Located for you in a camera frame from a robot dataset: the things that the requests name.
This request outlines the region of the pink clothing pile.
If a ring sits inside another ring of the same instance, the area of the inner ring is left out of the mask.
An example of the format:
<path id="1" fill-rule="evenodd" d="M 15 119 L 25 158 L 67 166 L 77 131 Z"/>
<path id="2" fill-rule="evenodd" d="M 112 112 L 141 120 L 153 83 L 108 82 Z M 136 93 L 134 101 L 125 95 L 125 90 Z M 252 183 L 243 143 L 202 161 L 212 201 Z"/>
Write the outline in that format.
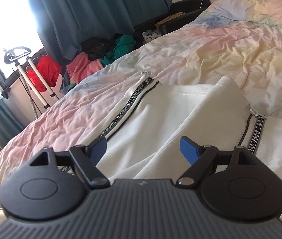
<path id="1" fill-rule="evenodd" d="M 66 66 L 71 84 L 78 84 L 103 69 L 99 59 L 90 60 L 87 53 L 80 53 Z"/>

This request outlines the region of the black clothing pile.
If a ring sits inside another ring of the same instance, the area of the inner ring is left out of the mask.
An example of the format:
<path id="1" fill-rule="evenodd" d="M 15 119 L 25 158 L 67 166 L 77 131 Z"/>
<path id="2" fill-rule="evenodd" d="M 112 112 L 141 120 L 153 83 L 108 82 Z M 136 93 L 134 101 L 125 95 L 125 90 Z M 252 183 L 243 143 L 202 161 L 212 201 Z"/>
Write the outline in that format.
<path id="1" fill-rule="evenodd" d="M 90 61 L 103 58 L 110 51 L 112 46 L 116 44 L 122 34 L 116 33 L 110 39 L 101 37 L 92 37 L 84 40 L 81 45 L 81 50 L 88 55 Z"/>

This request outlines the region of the red garment on stand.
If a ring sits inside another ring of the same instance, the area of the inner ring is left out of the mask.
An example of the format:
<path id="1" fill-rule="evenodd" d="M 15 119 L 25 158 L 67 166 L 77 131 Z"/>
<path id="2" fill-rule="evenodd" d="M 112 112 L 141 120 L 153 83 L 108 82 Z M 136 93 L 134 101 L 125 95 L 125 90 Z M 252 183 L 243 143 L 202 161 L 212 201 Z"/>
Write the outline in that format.
<path id="1" fill-rule="evenodd" d="M 61 66 L 55 62 L 52 57 L 49 55 L 40 56 L 35 67 L 49 87 L 56 86 L 57 79 L 60 75 Z M 26 74 L 39 92 L 45 92 L 47 90 L 35 71 L 30 66 L 27 67 Z"/>

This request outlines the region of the pastel tie-dye bed sheet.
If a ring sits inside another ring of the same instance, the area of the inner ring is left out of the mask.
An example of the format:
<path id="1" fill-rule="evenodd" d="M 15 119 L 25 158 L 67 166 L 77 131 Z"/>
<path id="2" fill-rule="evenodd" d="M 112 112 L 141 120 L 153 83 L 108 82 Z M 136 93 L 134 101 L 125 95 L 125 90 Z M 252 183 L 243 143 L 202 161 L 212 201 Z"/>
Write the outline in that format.
<path id="1" fill-rule="evenodd" d="M 217 0 L 181 29 L 82 80 L 0 152 L 0 185 L 44 146 L 82 141 L 143 74 L 163 84 L 232 78 L 252 106 L 282 118 L 282 0 Z"/>

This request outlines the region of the green clothing item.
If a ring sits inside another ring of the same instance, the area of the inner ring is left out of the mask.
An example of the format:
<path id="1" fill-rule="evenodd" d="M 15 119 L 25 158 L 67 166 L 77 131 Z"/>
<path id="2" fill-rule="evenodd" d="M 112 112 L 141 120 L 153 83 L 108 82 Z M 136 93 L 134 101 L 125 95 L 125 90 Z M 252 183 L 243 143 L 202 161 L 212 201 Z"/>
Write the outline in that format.
<path id="1" fill-rule="evenodd" d="M 108 52 L 100 59 L 101 64 L 103 67 L 112 64 L 118 58 L 132 52 L 135 45 L 136 42 L 132 35 L 122 35 L 115 40 Z"/>

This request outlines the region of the white zip-up jacket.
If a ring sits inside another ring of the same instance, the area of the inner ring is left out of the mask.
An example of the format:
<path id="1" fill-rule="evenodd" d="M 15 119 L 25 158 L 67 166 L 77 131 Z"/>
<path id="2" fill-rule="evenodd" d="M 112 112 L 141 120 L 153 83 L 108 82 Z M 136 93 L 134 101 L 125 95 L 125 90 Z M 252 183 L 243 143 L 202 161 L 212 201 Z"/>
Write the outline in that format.
<path id="1" fill-rule="evenodd" d="M 110 181 L 49 221 L 7 217 L 0 238 L 282 238 L 282 214 L 261 222 L 225 219 L 177 180 L 191 166 L 187 136 L 221 151 L 244 146 L 282 180 L 282 119 L 257 112 L 237 84 L 171 86 L 143 77 L 85 139 L 106 139 L 90 161 Z"/>

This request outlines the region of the teal curtain right of window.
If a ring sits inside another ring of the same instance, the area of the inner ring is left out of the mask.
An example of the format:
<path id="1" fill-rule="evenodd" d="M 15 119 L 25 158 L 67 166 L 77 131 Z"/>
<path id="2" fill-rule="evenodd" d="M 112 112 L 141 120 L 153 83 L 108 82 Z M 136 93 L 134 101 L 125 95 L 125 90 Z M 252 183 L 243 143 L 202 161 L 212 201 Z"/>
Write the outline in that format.
<path id="1" fill-rule="evenodd" d="M 130 34 L 135 26 L 166 14 L 172 0 L 28 0 L 48 53 L 66 66 L 92 37 Z"/>

